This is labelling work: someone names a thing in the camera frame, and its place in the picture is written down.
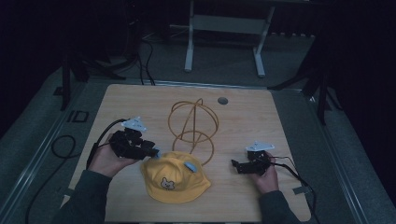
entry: gray floor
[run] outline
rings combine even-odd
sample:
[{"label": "gray floor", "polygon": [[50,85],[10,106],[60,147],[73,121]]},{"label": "gray floor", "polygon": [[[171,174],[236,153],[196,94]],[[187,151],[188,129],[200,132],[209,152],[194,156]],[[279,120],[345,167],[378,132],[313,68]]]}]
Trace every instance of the gray floor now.
[{"label": "gray floor", "polygon": [[[267,75],[259,78],[246,39],[245,44],[239,46],[215,44],[207,38],[197,39],[190,73],[184,72],[187,44],[184,35],[175,36],[167,44],[159,42],[155,35],[146,39],[154,48],[148,69],[157,85],[226,85],[260,89],[293,77],[313,41],[312,38],[297,36],[269,36],[262,53]],[[149,56],[149,45],[143,44],[140,52],[145,61]],[[78,153],[85,144],[106,87],[116,82],[140,82],[137,66],[123,69],[119,74],[128,77],[127,80],[119,82],[92,75],[88,83],[73,82],[73,101],[64,112],[59,110],[61,98],[52,95],[61,85],[61,71],[44,83],[0,142],[1,223],[23,223],[29,202],[62,162],[49,150],[52,140],[56,136],[71,134],[76,138]],[[325,114],[327,125],[320,125],[315,115],[316,103],[299,92],[303,85],[302,81],[287,90],[274,91],[273,95],[297,169],[318,195],[320,223],[395,223],[396,210],[346,115],[330,104],[332,110]],[[87,122],[68,121],[72,111],[89,112]],[[66,154],[70,145],[70,141],[63,139],[56,148]],[[37,157],[43,159],[36,167],[38,172],[25,173],[24,169]],[[77,158],[69,160],[43,188],[32,206],[30,223],[50,222],[67,191],[77,161]],[[30,188],[15,189],[21,185],[18,181],[24,182],[24,186],[30,185]],[[308,194],[307,200],[311,203],[312,195]],[[307,223],[317,222],[312,218]]]}]

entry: white table leg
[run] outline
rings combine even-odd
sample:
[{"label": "white table leg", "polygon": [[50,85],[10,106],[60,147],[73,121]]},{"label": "white table leg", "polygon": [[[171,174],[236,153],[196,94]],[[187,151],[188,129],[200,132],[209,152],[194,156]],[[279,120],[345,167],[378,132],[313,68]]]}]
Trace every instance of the white table leg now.
[{"label": "white table leg", "polygon": [[189,25],[189,45],[187,46],[186,63],[184,65],[184,71],[190,72],[192,70],[192,56],[194,53],[193,43],[193,20],[194,20],[194,1],[190,0],[190,25]]},{"label": "white table leg", "polygon": [[274,15],[274,11],[275,7],[271,7],[267,19],[262,27],[262,36],[260,39],[260,43],[257,47],[253,48],[254,61],[256,62],[257,75],[259,77],[265,77],[264,66],[262,64],[262,46],[264,45],[265,37],[267,37],[268,35],[268,29],[271,24],[271,19]]}]

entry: black cable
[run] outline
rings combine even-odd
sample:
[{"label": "black cable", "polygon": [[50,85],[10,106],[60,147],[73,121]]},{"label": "black cable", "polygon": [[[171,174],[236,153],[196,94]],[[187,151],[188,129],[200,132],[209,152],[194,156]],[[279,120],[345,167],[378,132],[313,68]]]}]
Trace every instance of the black cable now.
[{"label": "black cable", "polygon": [[294,165],[294,162],[291,160],[290,157],[272,157],[272,158],[275,158],[275,159],[288,159],[290,161],[290,163],[293,165],[294,170],[297,170],[296,165]]},{"label": "black cable", "polygon": [[[60,140],[61,138],[66,138],[66,137],[70,138],[73,141],[73,146],[71,147],[69,153],[66,156],[62,156],[62,155],[59,155],[55,151],[55,143],[58,142],[58,140]],[[62,166],[67,162],[67,160],[78,157],[81,154],[81,153],[78,153],[78,154],[73,155],[73,152],[76,149],[76,139],[72,135],[62,135],[62,136],[55,138],[55,140],[53,140],[50,147],[51,147],[51,151],[54,154],[54,156],[64,159],[64,160],[61,162],[61,164],[58,165],[58,167],[55,169],[55,171],[53,171],[52,174],[50,174],[50,176],[44,181],[44,183],[41,185],[41,187],[38,189],[38,191],[33,196],[33,199],[30,201],[29,206],[27,207],[27,210],[26,210],[26,214],[25,214],[25,223],[26,224],[29,224],[30,211],[32,209],[33,203],[35,202],[35,199],[38,197],[41,190],[48,184],[48,182],[53,178],[53,176],[62,168]]]},{"label": "black cable", "polygon": [[312,206],[308,203],[308,207],[309,207],[309,210],[311,211],[312,216],[314,216],[314,218],[315,218],[315,220],[317,221],[317,223],[320,224],[319,219],[318,219],[317,214],[316,214],[316,209],[317,209],[317,194],[316,194],[315,191],[312,189],[312,187],[311,187],[308,183],[306,183],[306,181],[303,180],[297,173],[295,173],[288,165],[286,165],[286,164],[280,164],[280,163],[276,163],[276,162],[271,162],[271,164],[277,165],[277,166],[281,166],[281,167],[283,167],[283,168],[286,168],[294,177],[296,177],[298,180],[300,180],[300,181],[303,183],[303,185],[304,185],[305,187],[309,188],[310,192],[312,193],[313,202],[312,202]]},{"label": "black cable", "polygon": [[113,65],[109,65],[106,66],[106,68],[110,69],[111,71],[117,71],[121,68],[125,68],[126,66],[130,65],[130,67],[133,67],[134,64],[136,63],[137,58],[132,56],[132,55],[128,55],[128,56],[124,56],[125,57],[125,61],[122,63],[117,63],[117,64],[113,64]]},{"label": "black cable", "polygon": [[104,144],[100,145],[99,147],[104,147],[104,146],[109,145],[109,144],[110,143],[104,143]]},{"label": "black cable", "polygon": [[139,61],[139,64],[140,64],[140,80],[142,82],[142,85],[144,85],[144,82],[143,82],[143,70],[144,70],[146,72],[147,76],[148,76],[148,80],[150,81],[150,84],[152,86],[155,86],[155,81],[154,81],[154,79],[152,78],[152,76],[151,76],[151,74],[149,72],[149,60],[151,59],[151,55],[152,55],[152,52],[153,52],[153,47],[148,41],[146,41],[144,39],[142,39],[142,42],[149,45],[150,53],[148,55],[148,59],[146,60],[146,64],[145,65],[143,65],[140,55],[139,54],[137,55],[137,57],[138,57],[137,60]]},{"label": "black cable", "polygon": [[99,148],[99,144],[102,141],[103,137],[105,136],[105,134],[108,132],[108,130],[110,130],[114,125],[124,122],[127,119],[117,119],[116,121],[112,122],[110,125],[107,126],[107,128],[105,128],[105,130],[102,132],[102,134],[99,136],[98,140],[93,144],[91,152],[90,152],[90,156],[87,159],[87,164],[86,164],[86,168],[88,169],[88,167],[90,167],[91,161],[93,159],[93,156],[96,153],[97,148]]}]

